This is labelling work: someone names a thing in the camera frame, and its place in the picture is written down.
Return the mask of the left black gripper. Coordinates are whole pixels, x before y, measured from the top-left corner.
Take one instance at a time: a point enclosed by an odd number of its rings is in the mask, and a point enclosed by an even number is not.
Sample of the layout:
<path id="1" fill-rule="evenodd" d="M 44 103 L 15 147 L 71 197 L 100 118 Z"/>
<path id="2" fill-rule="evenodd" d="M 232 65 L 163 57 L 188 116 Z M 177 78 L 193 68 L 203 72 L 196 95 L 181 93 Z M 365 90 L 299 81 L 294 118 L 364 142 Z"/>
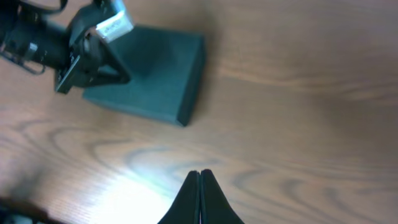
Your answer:
<path id="1" fill-rule="evenodd" d="M 125 84 L 130 78 L 111 47 L 90 30 L 106 19 L 103 6 L 84 6 L 67 26 L 68 63 L 55 71 L 55 91 Z"/>

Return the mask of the black box with lid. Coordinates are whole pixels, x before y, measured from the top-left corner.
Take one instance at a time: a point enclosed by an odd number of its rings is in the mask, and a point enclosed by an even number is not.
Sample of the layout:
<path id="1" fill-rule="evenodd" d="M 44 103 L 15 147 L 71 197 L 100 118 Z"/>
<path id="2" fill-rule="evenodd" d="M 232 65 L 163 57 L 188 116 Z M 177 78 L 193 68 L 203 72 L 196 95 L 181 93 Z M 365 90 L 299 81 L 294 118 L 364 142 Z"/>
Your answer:
<path id="1" fill-rule="evenodd" d="M 206 62 L 205 36 L 137 25 L 115 49 L 127 64 L 130 82 L 87 88 L 83 98 L 125 114 L 187 126 Z"/>

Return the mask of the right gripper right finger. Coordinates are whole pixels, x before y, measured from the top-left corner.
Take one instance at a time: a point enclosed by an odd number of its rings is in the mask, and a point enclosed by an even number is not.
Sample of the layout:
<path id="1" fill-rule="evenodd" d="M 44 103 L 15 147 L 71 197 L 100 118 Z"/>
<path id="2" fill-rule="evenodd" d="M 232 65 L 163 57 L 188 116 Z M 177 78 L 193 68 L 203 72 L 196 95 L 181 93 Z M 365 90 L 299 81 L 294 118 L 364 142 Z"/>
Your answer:
<path id="1" fill-rule="evenodd" d="M 244 224 L 210 169 L 200 172 L 200 212 L 201 224 Z"/>

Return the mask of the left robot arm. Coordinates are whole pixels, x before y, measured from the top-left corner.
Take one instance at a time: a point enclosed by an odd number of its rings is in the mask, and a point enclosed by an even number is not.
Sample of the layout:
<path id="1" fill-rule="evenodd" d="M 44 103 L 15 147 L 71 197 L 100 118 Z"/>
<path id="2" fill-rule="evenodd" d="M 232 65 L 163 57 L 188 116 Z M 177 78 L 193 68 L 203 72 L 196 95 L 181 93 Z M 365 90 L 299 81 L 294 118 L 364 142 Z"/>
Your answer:
<path id="1" fill-rule="evenodd" d="M 29 1 L 1 1 L 1 57 L 33 75 L 54 69 L 54 88 L 67 94 L 74 86 L 88 88 L 125 84 L 126 64 L 111 43 L 133 24 L 122 1 L 92 1 L 80 8 L 68 26 L 48 20 L 60 6 Z"/>

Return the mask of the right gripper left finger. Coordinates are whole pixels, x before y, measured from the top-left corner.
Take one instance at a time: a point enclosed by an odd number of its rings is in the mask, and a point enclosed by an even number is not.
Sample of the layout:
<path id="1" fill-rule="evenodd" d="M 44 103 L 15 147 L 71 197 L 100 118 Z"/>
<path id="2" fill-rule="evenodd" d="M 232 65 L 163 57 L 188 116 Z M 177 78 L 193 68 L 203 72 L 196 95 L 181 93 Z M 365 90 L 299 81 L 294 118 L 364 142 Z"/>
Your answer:
<path id="1" fill-rule="evenodd" d="M 190 171 L 167 213 L 158 224 L 200 223 L 200 174 Z"/>

